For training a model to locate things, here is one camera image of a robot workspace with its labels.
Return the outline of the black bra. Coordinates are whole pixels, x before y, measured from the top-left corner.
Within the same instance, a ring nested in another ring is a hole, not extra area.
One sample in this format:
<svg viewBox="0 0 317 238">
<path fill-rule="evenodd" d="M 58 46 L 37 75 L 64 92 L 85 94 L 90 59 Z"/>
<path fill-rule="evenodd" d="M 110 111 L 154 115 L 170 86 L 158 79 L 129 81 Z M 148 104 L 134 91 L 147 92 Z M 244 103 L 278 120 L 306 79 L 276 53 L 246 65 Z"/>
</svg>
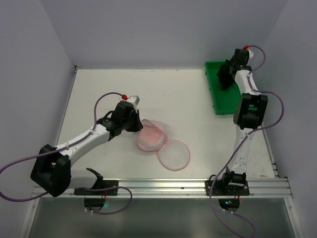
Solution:
<svg viewBox="0 0 317 238">
<path fill-rule="evenodd" d="M 235 74 L 237 71 L 237 66 L 221 65 L 217 72 L 217 77 L 221 85 L 221 90 L 227 90 L 235 83 Z"/>
</svg>

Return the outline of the pink bra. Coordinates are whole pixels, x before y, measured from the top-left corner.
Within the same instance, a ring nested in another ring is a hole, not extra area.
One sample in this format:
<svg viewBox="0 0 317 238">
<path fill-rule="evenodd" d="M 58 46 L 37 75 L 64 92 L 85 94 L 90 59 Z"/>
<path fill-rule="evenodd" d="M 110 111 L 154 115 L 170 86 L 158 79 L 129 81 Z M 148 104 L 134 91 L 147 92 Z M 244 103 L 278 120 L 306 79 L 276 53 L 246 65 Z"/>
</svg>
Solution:
<svg viewBox="0 0 317 238">
<path fill-rule="evenodd" d="M 138 145 L 145 151 L 158 151 L 167 140 L 164 131 L 151 121 L 143 121 L 143 129 L 137 137 Z"/>
</svg>

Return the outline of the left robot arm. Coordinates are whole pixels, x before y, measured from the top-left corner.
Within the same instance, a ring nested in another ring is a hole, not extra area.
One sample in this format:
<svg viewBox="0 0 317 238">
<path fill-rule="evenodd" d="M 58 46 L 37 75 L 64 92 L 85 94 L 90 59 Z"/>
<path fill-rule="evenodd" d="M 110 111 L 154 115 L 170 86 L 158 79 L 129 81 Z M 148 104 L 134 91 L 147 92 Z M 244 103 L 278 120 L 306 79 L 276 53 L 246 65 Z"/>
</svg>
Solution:
<svg viewBox="0 0 317 238">
<path fill-rule="evenodd" d="M 88 152 L 119 136 L 122 131 L 138 132 L 140 121 L 138 96 L 120 101 L 113 112 L 98 119 L 85 133 L 56 147 L 45 145 L 40 149 L 30 178 L 53 197 L 67 189 L 78 189 L 84 193 L 103 193 L 106 185 L 97 171 L 86 168 L 82 171 L 72 166 Z"/>
</svg>

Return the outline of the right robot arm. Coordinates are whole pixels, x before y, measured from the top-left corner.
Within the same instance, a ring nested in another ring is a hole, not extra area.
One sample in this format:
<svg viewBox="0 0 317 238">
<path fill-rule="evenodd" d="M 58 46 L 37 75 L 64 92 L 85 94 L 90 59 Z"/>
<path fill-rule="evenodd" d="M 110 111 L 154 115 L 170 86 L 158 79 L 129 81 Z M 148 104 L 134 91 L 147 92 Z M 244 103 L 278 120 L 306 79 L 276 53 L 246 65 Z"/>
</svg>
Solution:
<svg viewBox="0 0 317 238">
<path fill-rule="evenodd" d="M 235 49 L 233 57 L 226 60 L 217 73 L 222 90 L 237 84 L 241 94 L 233 115 L 236 125 L 233 158 L 226 165 L 222 178 L 216 179 L 213 192 L 217 195 L 250 194 L 246 180 L 247 158 L 253 139 L 250 132 L 262 125 L 268 103 L 268 97 L 257 92 L 251 76 L 248 62 L 253 55 L 248 46 Z"/>
</svg>

